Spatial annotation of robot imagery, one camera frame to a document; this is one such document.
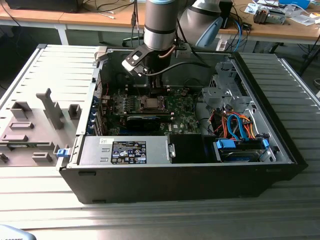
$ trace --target metal workbench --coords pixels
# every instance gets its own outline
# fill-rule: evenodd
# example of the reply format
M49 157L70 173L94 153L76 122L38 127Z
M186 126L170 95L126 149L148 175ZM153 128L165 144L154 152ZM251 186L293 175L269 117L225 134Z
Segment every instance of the metal workbench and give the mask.
M38 84L39 80L30 80L36 75L32 75L32 71L44 73L50 65L61 68L65 74L76 74L75 71L79 70L89 75L95 68L92 64L94 52L94 47L82 46L48 45L43 49L37 48L0 101L0 128L6 123L2 111L8 101L20 97L25 99L25 95L19 95L23 93L22 89L30 90ZM251 57L242 57L250 64ZM52 87L61 92L55 95L54 100L61 106L67 105L70 98L62 97L63 91L68 93L65 85L68 81L55 80L61 85ZM90 78L78 82L83 84L83 93L89 82ZM290 86L300 85L302 83L297 81ZM266 84L263 88L273 87ZM83 94L83 98L74 101L81 104L85 96ZM302 112L305 111L299 109L308 109L309 103L304 98L296 107L297 104L289 106L289 102L278 104L276 95L269 97L278 109L290 107L297 115L304 115ZM306 122L303 125L305 129L311 123L309 132L319 131L319 121L302 120ZM295 141L305 138L297 134ZM320 146L316 144L317 141L320 143L320 137L312 134L311 138L310 147L302 146L309 152L306 155L309 167L291 181L276 183L257 198L85 205L78 201L54 166L0 167L0 224L26 230L38 240L320 239Z

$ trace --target wooden desk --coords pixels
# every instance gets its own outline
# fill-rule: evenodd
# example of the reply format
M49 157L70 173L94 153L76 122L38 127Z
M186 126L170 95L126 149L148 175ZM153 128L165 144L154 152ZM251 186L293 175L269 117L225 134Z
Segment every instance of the wooden desk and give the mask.
M55 28L58 30L62 44L67 45L68 39L66 30L86 30L102 32L131 32L131 16L133 5L114 10L114 14L105 13L114 16L115 19L108 18L95 12L89 12L82 9L79 13L63 13L57 11L41 10L12 10L3 2L7 11L24 27ZM96 0L97 5L108 3L111 0ZM287 19L284 25L278 24L255 24L253 15L244 13L245 6L251 0L234 0L235 8L240 17L247 23L252 24L252 31L248 37L252 41L282 42L296 44L314 44L320 34L317 25L304 26L291 19ZM103 6L101 10L107 10L128 4L129 0L120 0L117 4ZM88 9L95 11L93 2L86 5ZM320 6L311 7L312 11L320 11ZM145 4L138 4L139 26L143 29L145 24ZM0 25L15 26L16 23L0 7ZM230 26L228 29L221 29L218 38L227 40L237 34L237 29Z
M97 5L108 3L107 0L97 0ZM129 1L120 0L118 4L107 5L101 7L100 10L108 10L117 8L126 4L129 4ZM86 7L89 10L96 11L94 4L86 4ZM131 16L133 13L134 5L122 7L114 10L114 14L104 13L105 15L113 16L115 19L111 19L104 15L101 15L96 12L89 12L85 9L82 9L80 12L74 13L63 13L59 19L61 24L74 24L74 25L90 25L90 26L104 26L104 27L121 27L121 28L130 28L131 29ZM143 29L145 25L145 3L138 3L138 17L139 17L139 26Z
M14 10L10 9L5 0L2 1L4 8L18 22L39 22L39 23L59 23L60 17L64 14L61 11L42 11L42 10ZM12 21L12 18L5 12L0 5L0 20Z
M235 0L235 8L239 16L243 19L244 22L252 24L252 31L250 33L251 37L263 37L263 38L274 38L274 39L285 39L285 40L317 40L320 30L318 25L305 26L303 24L297 23L290 18L287 18L283 25L279 24L256 24L254 23L253 14L244 13L246 5L251 3L251 0ZM320 6L314 6L307 9L309 12L320 11ZM229 33L236 34L237 30L229 30Z

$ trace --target side panel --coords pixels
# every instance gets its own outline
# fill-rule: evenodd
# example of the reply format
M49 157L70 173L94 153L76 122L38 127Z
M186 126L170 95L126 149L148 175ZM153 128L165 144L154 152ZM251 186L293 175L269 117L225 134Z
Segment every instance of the side panel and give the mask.
M62 169L81 203L139 203L257 197L274 182L290 180L302 168L197 166Z

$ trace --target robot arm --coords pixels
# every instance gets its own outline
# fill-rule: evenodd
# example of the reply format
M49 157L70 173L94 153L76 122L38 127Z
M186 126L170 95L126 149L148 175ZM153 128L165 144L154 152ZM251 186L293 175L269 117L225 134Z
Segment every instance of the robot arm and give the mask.
M141 77L159 73L170 65L167 56L175 47L178 4L178 0L146 0L144 43L122 62L127 71ZM184 11L180 24L190 44L206 47L215 39L222 21L219 0L197 0ZM161 77L149 76L150 86L161 88Z

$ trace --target power supply label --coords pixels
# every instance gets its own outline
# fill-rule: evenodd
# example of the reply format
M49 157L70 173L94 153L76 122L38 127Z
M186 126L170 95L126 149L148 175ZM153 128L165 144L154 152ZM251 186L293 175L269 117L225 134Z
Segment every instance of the power supply label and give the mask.
M147 145L145 141L114 141L112 164L146 164Z

